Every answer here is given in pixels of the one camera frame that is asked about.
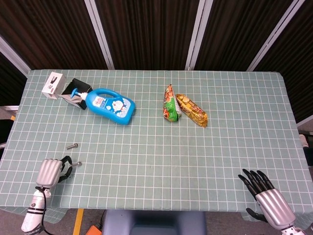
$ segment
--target snack bag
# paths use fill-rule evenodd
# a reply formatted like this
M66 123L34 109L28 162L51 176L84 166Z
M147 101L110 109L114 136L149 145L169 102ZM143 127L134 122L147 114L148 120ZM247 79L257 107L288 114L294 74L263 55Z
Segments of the snack bag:
M164 93L163 116L169 121L177 121L181 116L181 110L174 96L172 84L170 84Z
M207 126L207 114L184 94L177 94L176 99L181 110L199 126Z

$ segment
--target yellow stripe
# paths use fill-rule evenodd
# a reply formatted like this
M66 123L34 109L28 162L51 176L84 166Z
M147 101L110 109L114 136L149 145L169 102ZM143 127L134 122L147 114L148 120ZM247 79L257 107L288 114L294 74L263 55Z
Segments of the yellow stripe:
M83 220L83 214L84 214L84 209L77 210L73 235L79 235L80 227L82 225L82 220Z

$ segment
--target orange object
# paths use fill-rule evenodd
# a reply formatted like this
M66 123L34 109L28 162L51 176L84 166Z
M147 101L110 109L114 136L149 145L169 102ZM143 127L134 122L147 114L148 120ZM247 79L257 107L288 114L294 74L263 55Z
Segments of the orange object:
M76 220L75 220L73 235L79 235L80 227L82 225L83 215L84 215L84 209L78 208L77 214L76 214Z
M101 235L101 231L96 228L96 226L92 225L86 235Z

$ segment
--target metal frame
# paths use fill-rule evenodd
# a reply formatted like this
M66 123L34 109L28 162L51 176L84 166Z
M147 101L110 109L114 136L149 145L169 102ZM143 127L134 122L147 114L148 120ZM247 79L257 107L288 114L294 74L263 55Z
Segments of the metal frame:
M15 112L19 110L19 105L10 105L10 106L3 106L5 111Z
M185 70L194 70L213 0L200 0L189 45Z
M109 50L109 45L104 34L96 3L94 0L85 0L85 5L88 10L98 42L100 44L104 60L107 63L107 67L109 70L114 70L114 64Z
M306 119L304 119L304 120L298 122L298 123L297 123L297 126L301 126L301 125L303 125L303 124L305 124L305 123L311 121L312 119L313 119L313 115L311 115L311 116L307 117Z
M0 52L25 76L31 71L25 61L12 49L12 47L0 36Z
M6 145L6 142L5 142L5 143L1 143L1 144L0 144L0 149L5 148L5 145Z
M254 71L254 69L258 66L262 58L265 56L265 54L268 52L270 47L274 44L276 39L279 37L281 32L285 29L285 27L288 25L290 20L293 18L293 16L296 14L296 12L299 10L301 5L304 3L305 0L293 0L293 2L290 4L280 21L277 23L276 27L273 29L269 37L264 42L263 46L259 50L259 52L256 54L254 59L252 60L251 64L249 65L247 71Z

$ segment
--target green snack bag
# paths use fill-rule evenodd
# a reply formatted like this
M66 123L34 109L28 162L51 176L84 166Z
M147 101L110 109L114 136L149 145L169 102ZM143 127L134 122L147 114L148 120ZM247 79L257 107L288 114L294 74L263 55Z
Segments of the green snack bag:
M169 121L177 121L181 116L181 110L177 104L172 84L170 84L164 93L163 116Z

